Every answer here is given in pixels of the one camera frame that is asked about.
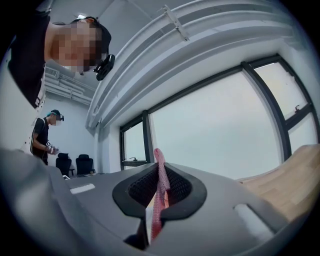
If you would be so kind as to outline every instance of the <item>pink towel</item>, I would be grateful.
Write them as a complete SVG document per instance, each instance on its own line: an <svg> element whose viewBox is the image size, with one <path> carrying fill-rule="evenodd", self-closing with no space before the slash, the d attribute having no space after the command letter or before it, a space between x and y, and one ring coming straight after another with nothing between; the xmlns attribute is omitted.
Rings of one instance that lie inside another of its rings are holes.
<svg viewBox="0 0 320 256"><path fill-rule="evenodd" d="M163 209L169 207L167 191L170 189L170 183L165 169L165 157L159 148L154 150L155 159L159 165L159 181L155 193L153 215L151 224L151 240L154 240L160 233L162 226L160 213Z"/></svg>

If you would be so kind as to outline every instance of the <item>light wood surface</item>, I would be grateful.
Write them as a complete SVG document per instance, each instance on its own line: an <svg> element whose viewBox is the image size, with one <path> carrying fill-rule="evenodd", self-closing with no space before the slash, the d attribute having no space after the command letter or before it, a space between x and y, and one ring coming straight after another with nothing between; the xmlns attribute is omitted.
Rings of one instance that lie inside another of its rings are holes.
<svg viewBox="0 0 320 256"><path fill-rule="evenodd" d="M240 182L292 221L309 211L319 195L320 144L301 146L273 171Z"/></svg>

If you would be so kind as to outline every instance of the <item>ceiling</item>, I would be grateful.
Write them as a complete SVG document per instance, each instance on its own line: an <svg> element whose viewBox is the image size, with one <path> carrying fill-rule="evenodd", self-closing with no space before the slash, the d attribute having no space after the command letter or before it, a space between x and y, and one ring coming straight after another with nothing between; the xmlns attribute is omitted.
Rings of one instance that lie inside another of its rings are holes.
<svg viewBox="0 0 320 256"><path fill-rule="evenodd" d="M50 13L51 22L70 23L78 15L98 17L99 22L110 32L112 40L109 51L117 57L121 48L146 24L163 12L163 5L169 8L181 6L190 0L54 0ZM48 67L59 70L61 74L74 78L93 89L99 81L93 71L80 75L48 61Z"/></svg>

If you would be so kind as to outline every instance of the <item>man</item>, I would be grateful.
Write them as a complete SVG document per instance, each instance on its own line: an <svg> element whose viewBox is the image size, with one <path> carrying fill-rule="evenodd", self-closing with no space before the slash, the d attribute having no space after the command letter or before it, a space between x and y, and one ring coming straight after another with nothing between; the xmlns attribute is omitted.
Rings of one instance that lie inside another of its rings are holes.
<svg viewBox="0 0 320 256"><path fill-rule="evenodd" d="M48 165L48 154L55 155L57 150L48 145L49 125L58 126L65 118L56 109L52 110L45 118L36 120L33 131L32 154L39 157Z"/></svg>
<svg viewBox="0 0 320 256"><path fill-rule="evenodd" d="M36 12L21 26L10 46L8 68L34 108L39 105L37 97L48 60L82 73L100 64L108 54L111 35L94 17L56 25L50 22L48 12Z"/></svg>

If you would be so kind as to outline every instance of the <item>office chair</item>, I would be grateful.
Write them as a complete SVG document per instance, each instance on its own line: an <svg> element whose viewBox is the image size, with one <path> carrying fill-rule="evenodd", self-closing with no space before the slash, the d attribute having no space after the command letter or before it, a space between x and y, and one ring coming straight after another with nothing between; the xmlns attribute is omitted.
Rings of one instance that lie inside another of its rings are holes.
<svg viewBox="0 0 320 256"><path fill-rule="evenodd" d="M96 172L93 169L94 160L89 158L87 154L80 154L79 157L75 160L77 175L89 174L90 172Z"/></svg>
<svg viewBox="0 0 320 256"><path fill-rule="evenodd" d="M69 177L69 171L72 176L74 175L74 169L70 169L72 160L69 159L68 153L59 153L58 158L55 160L55 166L60 169L62 175Z"/></svg>

